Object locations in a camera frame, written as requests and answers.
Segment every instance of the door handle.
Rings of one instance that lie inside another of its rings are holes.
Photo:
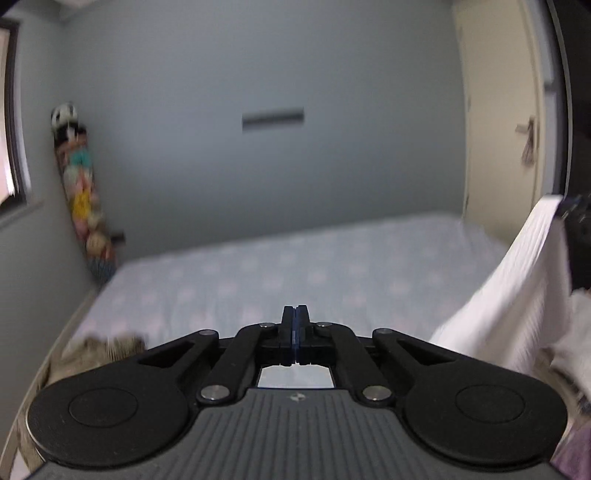
[[[523,165],[531,167],[535,164],[535,157],[537,155],[535,144],[535,117],[532,115],[527,125],[518,124],[517,127],[515,127],[515,132],[527,135],[525,148],[521,154],[521,162]]]

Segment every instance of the ribbed gray surface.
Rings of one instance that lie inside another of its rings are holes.
[[[173,449],[107,472],[47,464],[35,480],[550,480],[549,465],[521,472],[462,470],[430,456],[396,416],[362,407],[342,390],[249,390],[208,408]]]

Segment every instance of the light blue wall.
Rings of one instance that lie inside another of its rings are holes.
[[[444,0],[103,0],[66,31],[69,99],[127,258],[462,210]],[[243,113],[283,107],[304,126],[242,133]]]
[[[51,345],[92,286],[53,158],[50,113],[65,94],[64,32],[57,14],[48,18],[45,8],[36,8],[41,3],[23,2],[7,14],[21,21],[22,134],[32,196],[43,205],[0,225],[0,442]]]

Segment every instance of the skirting board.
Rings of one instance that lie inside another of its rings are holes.
[[[14,457],[17,454],[18,449],[18,440],[17,440],[17,418],[18,414],[23,409],[25,403],[33,399],[35,396],[35,385],[40,380],[42,373],[46,370],[47,365],[50,359],[54,355],[58,355],[63,349],[66,347],[70,338],[78,328],[78,325],[82,322],[90,307],[95,301],[95,298],[98,294],[97,289],[91,289],[80,306],[76,309],[74,314],[66,323],[66,326],[61,331],[60,335],[57,337],[57,340],[53,343],[52,347],[50,348],[49,352],[47,352],[47,356],[43,363],[41,364],[39,370],[37,371],[35,378],[33,379],[31,386],[29,387],[25,398],[23,399],[20,408],[18,409],[17,415],[14,417],[14,421],[12,422],[12,427],[10,429],[10,433],[8,434],[8,438],[6,443],[4,444],[4,448],[2,450],[2,456],[0,456],[0,479],[1,480],[8,480],[10,478],[10,472],[12,470],[12,463],[14,461]]]

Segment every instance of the bed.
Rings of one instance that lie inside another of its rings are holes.
[[[74,338],[137,333],[151,348],[205,328],[233,336],[280,322],[285,305],[306,304],[313,321],[357,335],[388,326],[428,340],[505,253],[481,228],[430,214],[165,254],[125,264]],[[303,387],[328,378],[277,369],[262,382]]]

